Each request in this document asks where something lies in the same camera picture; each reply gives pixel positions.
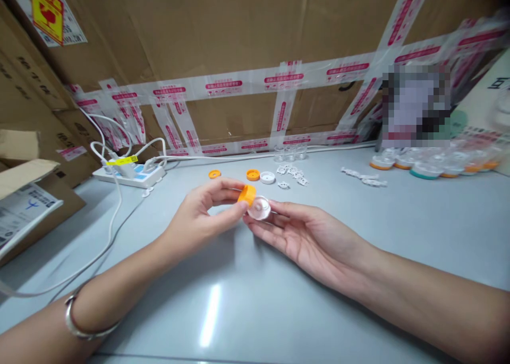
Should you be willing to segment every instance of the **silver bangle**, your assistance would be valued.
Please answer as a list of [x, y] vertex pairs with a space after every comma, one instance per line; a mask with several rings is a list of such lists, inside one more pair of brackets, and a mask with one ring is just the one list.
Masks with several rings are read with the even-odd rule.
[[93, 276], [92, 278], [88, 279], [86, 282], [81, 284], [76, 290], [74, 290], [74, 292], [71, 294], [71, 296], [65, 301], [65, 304], [67, 306], [67, 310], [65, 312], [65, 324], [66, 324], [67, 328], [69, 329], [69, 332], [71, 332], [77, 338], [87, 340], [87, 341], [94, 340], [94, 339], [97, 339], [97, 338], [100, 338], [100, 337], [110, 334], [115, 328], [117, 328], [117, 326], [120, 323], [120, 321], [117, 322], [113, 327], [107, 329], [106, 331], [92, 333], [92, 334], [82, 332], [74, 325], [73, 318], [71, 317], [71, 309], [73, 307], [74, 300], [78, 297], [78, 293], [81, 291], [81, 289], [94, 278], [95, 278], [95, 276]]

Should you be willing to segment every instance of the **hand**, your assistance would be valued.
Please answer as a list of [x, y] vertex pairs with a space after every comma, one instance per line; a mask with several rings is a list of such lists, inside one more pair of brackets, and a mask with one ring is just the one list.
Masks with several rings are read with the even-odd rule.
[[375, 250], [372, 245], [318, 207], [276, 201], [270, 205], [275, 213], [263, 222], [243, 217], [257, 237], [336, 291], [353, 297], [366, 285], [361, 273]]
[[[165, 232], [158, 238], [160, 246], [177, 254], [178, 260], [198, 251], [209, 240], [231, 228], [246, 212], [248, 203], [237, 202], [244, 183], [232, 178], [215, 178], [190, 191], [179, 206]], [[210, 216], [212, 206], [231, 205]]]

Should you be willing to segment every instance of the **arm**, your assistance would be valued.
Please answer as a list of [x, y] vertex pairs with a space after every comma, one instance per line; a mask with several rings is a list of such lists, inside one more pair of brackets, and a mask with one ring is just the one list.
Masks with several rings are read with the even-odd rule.
[[266, 222], [245, 223], [324, 285], [462, 361], [504, 354], [508, 292], [379, 250], [316, 207], [271, 208]]
[[[222, 178], [190, 192], [160, 237], [82, 288], [72, 308], [75, 325], [93, 333], [121, 320], [155, 279], [241, 218], [246, 202], [212, 217], [207, 210], [235, 203], [243, 186]], [[0, 335], [2, 363], [81, 362], [101, 345], [101, 340], [80, 340], [69, 332], [64, 317], [68, 296]]]

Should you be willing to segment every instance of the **power strip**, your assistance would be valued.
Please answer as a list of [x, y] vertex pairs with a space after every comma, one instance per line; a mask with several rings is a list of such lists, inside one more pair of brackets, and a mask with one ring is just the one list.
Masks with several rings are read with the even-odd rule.
[[[163, 169], [162, 166], [156, 167], [150, 173], [142, 173], [143, 165], [137, 164], [136, 167], [134, 168], [134, 170], [137, 172], [137, 175], [132, 179], [123, 177], [118, 172], [115, 172], [118, 182], [120, 184], [125, 184], [128, 186], [134, 186], [134, 187], [140, 187], [142, 189], [147, 189], [149, 187], [154, 186], [160, 178], [162, 178], [166, 175], [166, 171]], [[115, 183], [113, 175], [111, 173], [107, 173], [104, 167], [100, 168], [99, 170], [94, 171], [92, 173], [92, 175], [94, 177], [96, 177], [97, 179], [99, 179], [100, 181]]]

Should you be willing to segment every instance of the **fingernail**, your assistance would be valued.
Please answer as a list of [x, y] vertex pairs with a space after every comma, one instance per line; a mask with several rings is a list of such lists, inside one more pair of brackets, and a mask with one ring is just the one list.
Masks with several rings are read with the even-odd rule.
[[240, 204], [244, 211], [248, 210], [248, 207], [250, 207], [250, 205], [246, 201], [241, 201]]

